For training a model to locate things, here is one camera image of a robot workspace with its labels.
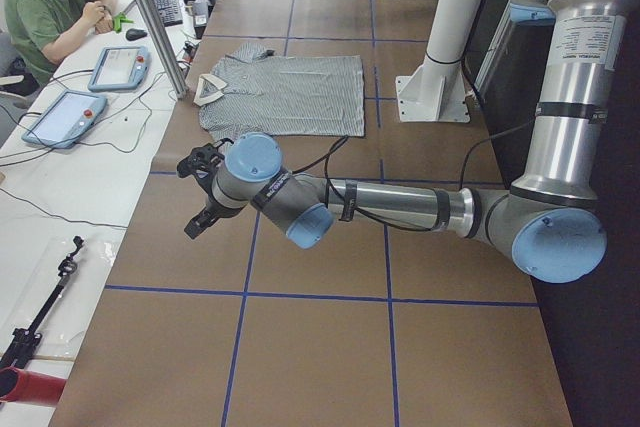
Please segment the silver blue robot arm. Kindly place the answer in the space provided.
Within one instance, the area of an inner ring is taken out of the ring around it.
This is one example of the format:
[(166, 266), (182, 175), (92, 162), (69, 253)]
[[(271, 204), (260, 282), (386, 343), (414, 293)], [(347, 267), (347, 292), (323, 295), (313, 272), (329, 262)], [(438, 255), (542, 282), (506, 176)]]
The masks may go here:
[(525, 170), (508, 189), (451, 192), (314, 177), (285, 168), (276, 140), (250, 132), (197, 147), (178, 163), (178, 175), (193, 177), (207, 196), (186, 234), (197, 237), (252, 206), (296, 245), (309, 248), (335, 221), (364, 217), (482, 241), (544, 282), (581, 278), (606, 252), (589, 181), (626, 20), (638, 5), (510, 0), (513, 22), (549, 25), (553, 35)]

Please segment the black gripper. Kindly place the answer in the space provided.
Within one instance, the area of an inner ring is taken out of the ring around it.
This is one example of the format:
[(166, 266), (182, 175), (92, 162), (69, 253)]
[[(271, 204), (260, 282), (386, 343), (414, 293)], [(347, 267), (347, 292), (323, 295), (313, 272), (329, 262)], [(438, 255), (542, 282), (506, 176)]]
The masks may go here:
[(199, 214), (199, 217), (192, 218), (184, 228), (184, 233), (190, 239), (196, 239), (202, 234), (204, 228), (202, 225), (213, 225), (219, 219), (224, 218), (226, 207), (220, 204), (213, 195), (208, 195), (205, 207)]

